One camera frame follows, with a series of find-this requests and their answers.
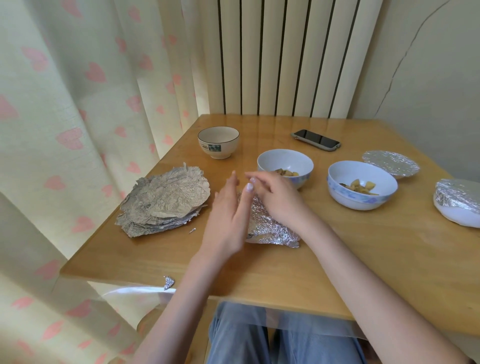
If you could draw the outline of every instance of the floor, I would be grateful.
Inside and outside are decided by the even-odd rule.
[[[217,300],[208,300],[204,308],[204,313],[198,323],[197,330],[193,336],[192,344],[188,350],[187,359],[185,364],[206,364],[208,354],[210,352],[210,341],[208,340],[208,327],[210,322],[213,319],[215,314],[215,309],[218,304]],[[158,306],[152,311],[150,311],[145,317],[139,322],[137,326],[137,331],[142,338],[144,338],[152,329],[155,322],[158,320],[160,315],[163,312],[164,306]],[[268,337],[271,339],[275,329],[268,328]],[[361,340],[360,344],[362,346],[363,352],[367,357],[368,364],[382,364],[378,359],[375,351],[368,343],[368,341]],[[108,364],[120,364],[122,361],[118,359],[113,359]]]

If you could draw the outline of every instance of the wooden table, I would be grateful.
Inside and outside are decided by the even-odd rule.
[[[240,143],[228,159],[214,160],[197,142],[200,130],[227,125],[240,131]],[[291,132],[309,129],[341,141],[325,152],[294,140]],[[236,170],[256,170],[257,156],[269,149],[295,149],[315,167],[301,190],[307,203],[341,236],[351,250],[421,314],[443,330],[480,335],[480,239],[474,229],[445,219],[433,206],[435,183],[449,174],[412,145],[375,120],[326,120],[270,116],[204,115],[152,169],[164,173],[186,162],[199,166],[218,191]],[[393,198],[372,211],[339,205],[328,194],[328,166],[361,160],[367,150],[383,149],[412,158],[420,172],[399,181]],[[176,285],[197,252],[208,209],[178,229],[130,239],[114,225],[118,209],[62,268],[67,277],[126,285]],[[196,231],[189,234],[192,228]],[[299,249],[246,244],[224,267],[212,296],[265,307],[353,319],[305,243]]]

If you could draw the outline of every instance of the foil scrap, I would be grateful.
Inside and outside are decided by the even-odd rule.
[[[172,277],[170,276],[163,276],[163,278],[165,278],[165,286],[163,286],[163,289],[164,290],[167,290],[169,289],[171,286],[173,286],[173,284],[175,283],[175,281],[173,280]]]
[[[198,167],[174,168],[159,176],[140,178],[120,204],[116,225],[131,238],[177,228],[205,207],[210,186]]]
[[[435,186],[435,201],[440,206],[459,207],[480,214],[480,183],[442,179]]]
[[[248,243],[276,244],[299,248],[299,240],[300,236],[270,216],[260,198],[255,195],[246,241]]]
[[[372,164],[387,171],[395,178],[411,177],[420,167],[406,156],[385,150],[370,150],[362,156],[365,163]]]

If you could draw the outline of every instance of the hand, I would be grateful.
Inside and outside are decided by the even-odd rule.
[[[300,234],[304,220],[313,211],[288,178],[276,172],[246,172],[268,213],[279,223]]]
[[[253,185],[245,185],[238,203],[238,184],[239,180],[233,171],[220,192],[215,192],[213,208],[200,247],[200,252],[213,254],[225,261],[242,249],[250,221]]]

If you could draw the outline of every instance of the curtain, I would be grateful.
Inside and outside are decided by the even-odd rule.
[[[58,271],[208,112],[198,5],[0,6],[0,362],[127,359],[158,298],[105,302]]]

